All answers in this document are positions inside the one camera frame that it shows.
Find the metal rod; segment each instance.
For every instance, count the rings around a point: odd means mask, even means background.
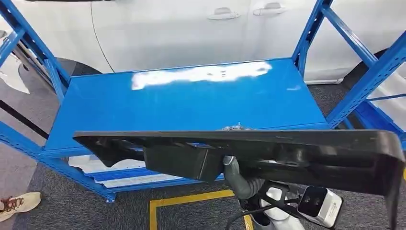
[[[378,60],[330,7],[325,6],[321,11],[368,67]]]
[[[401,94],[392,95],[392,96],[371,98],[371,99],[368,99],[368,101],[373,102],[373,101],[392,99],[392,98],[398,98],[398,97],[406,97],[406,93],[401,93]]]

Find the sneaker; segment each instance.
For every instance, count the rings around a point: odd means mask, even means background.
[[[18,197],[9,197],[7,199],[0,199],[4,204],[4,210],[0,211],[0,222],[12,217],[14,213],[28,212],[37,207],[41,202],[41,193],[26,193]]]

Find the yellow floor tape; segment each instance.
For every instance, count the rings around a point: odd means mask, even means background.
[[[186,195],[186,196],[179,196],[179,197],[161,199],[161,200],[151,200],[151,201],[149,201],[149,229],[150,230],[158,229],[157,207],[185,204],[185,203],[191,203],[191,202],[197,202],[197,201],[203,201],[203,200],[218,199],[218,198],[229,197],[229,196],[234,196],[233,191],[222,190],[222,191],[217,191],[217,192]],[[244,221],[245,221],[245,228],[247,230],[254,229],[252,226],[251,217],[244,216]]]

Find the gray floor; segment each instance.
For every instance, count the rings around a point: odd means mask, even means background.
[[[24,79],[31,95],[10,92],[0,85],[1,92],[7,92],[2,98],[26,115],[40,127],[48,131],[52,125],[58,102],[41,85],[32,80]],[[344,85],[310,86],[317,103],[326,115],[342,98],[347,89]],[[2,120],[33,138],[38,143],[40,137],[23,128],[18,122],[1,114]],[[19,189],[8,192],[10,195],[23,193],[27,188],[27,178],[32,175],[28,191],[41,191],[43,201],[36,209],[19,214],[14,221],[13,229],[148,229],[149,201],[176,196],[191,195],[209,191],[228,189],[224,182],[213,184],[195,184],[176,187],[146,189],[142,191],[119,193],[116,202],[106,204],[105,199],[93,194],[66,178],[59,176],[41,164],[35,162],[0,145],[2,170],[2,189],[19,186]],[[13,171],[11,162],[26,162],[25,166],[17,164],[15,168],[32,169],[25,171],[26,181],[19,179],[19,172]],[[402,202],[399,208],[399,227],[406,228],[406,197],[405,186],[402,188]],[[346,207],[338,227],[340,229],[384,229],[387,227],[386,210],[381,197],[365,194],[354,194],[338,191],[344,198]],[[226,224],[228,217],[239,211],[233,197],[216,200],[160,207],[157,210],[158,227],[160,229],[220,229]],[[0,223],[1,229],[9,229],[12,221]],[[305,224],[309,229],[314,225]],[[243,229],[242,220],[236,221],[235,229]]]

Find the gray carpet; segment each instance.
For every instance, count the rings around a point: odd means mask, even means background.
[[[310,86],[324,115],[342,99],[348,90],[344,85]],[[182,185],[142,191],[122,192],[116,202],[105,199],[56,174],[39,164],[29,191],[41,191],[43,201],[34,210],[19,214],[13,226],[24,229],[148,229],[149,201],[176,196],[228,189],[224,182]],[[399,228],[406,228],[406,186],[402,188],[399,208]],[[382,197],[337,191],[345,200],[345,210],[339,229],[384,229],[388,226]],[[238,212],[234,197],[159,207],[159,229],[221,229],[226,220]],[[306,229],[319,229],[304,223]],[[233,229],[243,229],[243,220]]]

